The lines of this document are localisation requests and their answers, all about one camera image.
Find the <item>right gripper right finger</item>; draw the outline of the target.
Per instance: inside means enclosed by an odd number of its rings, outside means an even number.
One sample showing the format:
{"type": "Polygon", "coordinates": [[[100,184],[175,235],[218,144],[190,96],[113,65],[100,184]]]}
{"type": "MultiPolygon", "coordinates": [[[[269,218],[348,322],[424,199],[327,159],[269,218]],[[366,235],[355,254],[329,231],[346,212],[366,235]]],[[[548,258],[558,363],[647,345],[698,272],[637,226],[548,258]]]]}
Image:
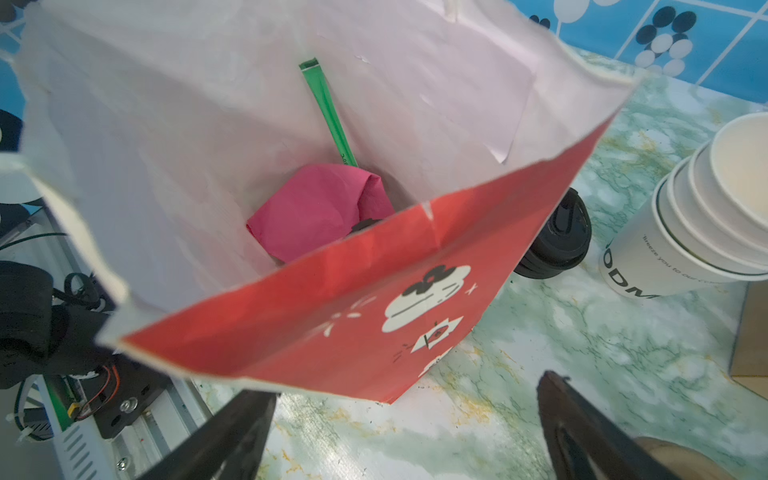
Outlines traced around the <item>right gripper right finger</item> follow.
{"type": "Polygon", "coordinates": [[[543,435],[558,479],[677,477],[556,372],[548,370],[542,375],[537,399],[543,435]]]}

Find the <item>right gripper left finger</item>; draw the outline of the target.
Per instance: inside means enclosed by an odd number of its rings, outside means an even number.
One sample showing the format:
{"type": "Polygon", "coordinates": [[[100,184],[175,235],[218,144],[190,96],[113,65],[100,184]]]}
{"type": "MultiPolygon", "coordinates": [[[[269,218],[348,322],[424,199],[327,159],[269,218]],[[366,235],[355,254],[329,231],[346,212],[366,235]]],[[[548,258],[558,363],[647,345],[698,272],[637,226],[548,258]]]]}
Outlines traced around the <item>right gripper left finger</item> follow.
{"type": "Polygon", "coordinates": [[[278,395],[244,390],[144,479],[254,479],[265,451],[278,395]]]}

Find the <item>single pink napkin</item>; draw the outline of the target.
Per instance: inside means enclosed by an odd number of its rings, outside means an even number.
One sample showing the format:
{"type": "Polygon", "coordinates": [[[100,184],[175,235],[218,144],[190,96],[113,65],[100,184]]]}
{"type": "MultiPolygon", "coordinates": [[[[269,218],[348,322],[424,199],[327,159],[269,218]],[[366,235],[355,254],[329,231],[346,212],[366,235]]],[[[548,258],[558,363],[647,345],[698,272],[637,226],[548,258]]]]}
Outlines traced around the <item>single pink napkin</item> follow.
{"type": "Polygon", "coordinates": [[[272,257],[290,263],[350,234],[366,219],[395,210],[380,176],[343,164],[299,169],[246,222],[272,257]]]}

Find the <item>red white paper bag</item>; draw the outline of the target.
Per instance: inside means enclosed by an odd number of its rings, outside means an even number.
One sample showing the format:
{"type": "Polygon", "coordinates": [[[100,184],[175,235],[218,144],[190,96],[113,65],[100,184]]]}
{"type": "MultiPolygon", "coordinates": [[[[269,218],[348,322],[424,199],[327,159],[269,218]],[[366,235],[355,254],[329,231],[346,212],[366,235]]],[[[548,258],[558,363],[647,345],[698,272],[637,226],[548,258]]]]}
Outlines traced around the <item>red white paper bag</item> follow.
{"type": "Polygon", "coordinates": [[[391,403],[479,322],[633,77],[505,1],[29,1],[2,190],[118,304],[97,341],[391,403]]]}

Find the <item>green straw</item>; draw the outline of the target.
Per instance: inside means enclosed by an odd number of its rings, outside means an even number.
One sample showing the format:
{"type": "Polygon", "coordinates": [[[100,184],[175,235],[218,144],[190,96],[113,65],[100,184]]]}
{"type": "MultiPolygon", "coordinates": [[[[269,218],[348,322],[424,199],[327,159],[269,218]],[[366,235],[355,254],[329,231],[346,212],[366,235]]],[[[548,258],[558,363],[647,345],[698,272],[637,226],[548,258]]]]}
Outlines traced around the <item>green straw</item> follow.
{"type": "Polygon", "coordinates": [[[316,58],[306,60],[299,65],[299,68],[326,122],[342,163],[347,166],[357,167],[358,162],[345,134],[330,87],[319,61],[316,58]]]}

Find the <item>black cup lid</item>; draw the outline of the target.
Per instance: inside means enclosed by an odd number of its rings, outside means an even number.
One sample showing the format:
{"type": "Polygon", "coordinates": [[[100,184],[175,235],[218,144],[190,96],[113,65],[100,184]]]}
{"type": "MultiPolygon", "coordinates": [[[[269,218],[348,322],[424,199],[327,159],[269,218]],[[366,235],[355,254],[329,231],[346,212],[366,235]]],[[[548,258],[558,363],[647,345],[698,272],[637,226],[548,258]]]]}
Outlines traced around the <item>black cup lid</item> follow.
{"type": "Polygon", "coordinates": [[[378,222],[379,222],[379,219],[366,219],[366,220],[362,220],[362,221],[360,221],[359,223],[357,223],[356,225],[354,225],[352,227],[352,229],[350,231],[350,235],[358,233],[358,232],[361,232],[361,231],[364,231],[364,230],[374,226],[378,222]]]}

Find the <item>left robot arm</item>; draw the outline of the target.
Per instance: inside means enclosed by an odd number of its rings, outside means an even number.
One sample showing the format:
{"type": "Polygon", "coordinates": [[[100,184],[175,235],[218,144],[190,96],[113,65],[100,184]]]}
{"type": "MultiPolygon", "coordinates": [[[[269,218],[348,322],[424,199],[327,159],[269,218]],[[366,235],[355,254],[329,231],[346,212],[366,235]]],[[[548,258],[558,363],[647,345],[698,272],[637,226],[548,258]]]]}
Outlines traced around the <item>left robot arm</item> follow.
{"type": "Polygon", "coordinates": [[[53,303],[52,276],[35,266],[1,263],[1,388],[32,375],[84,375],[113,353],[95,343],[107,316],[53,303]]]}

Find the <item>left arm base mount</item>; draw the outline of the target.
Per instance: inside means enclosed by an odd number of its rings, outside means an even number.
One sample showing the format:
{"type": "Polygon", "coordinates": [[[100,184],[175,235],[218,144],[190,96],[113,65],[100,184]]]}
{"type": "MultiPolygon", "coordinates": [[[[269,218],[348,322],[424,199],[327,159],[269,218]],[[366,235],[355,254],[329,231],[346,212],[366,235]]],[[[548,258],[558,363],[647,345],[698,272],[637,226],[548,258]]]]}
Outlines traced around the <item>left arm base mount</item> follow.
{"type": "Polygon", "coordinates": [[[79,380],[82,399],[70,407],[73,421],[94,420],[103,439],[131,425],[171,384],[165,374],[123,355],[79,380]]]}

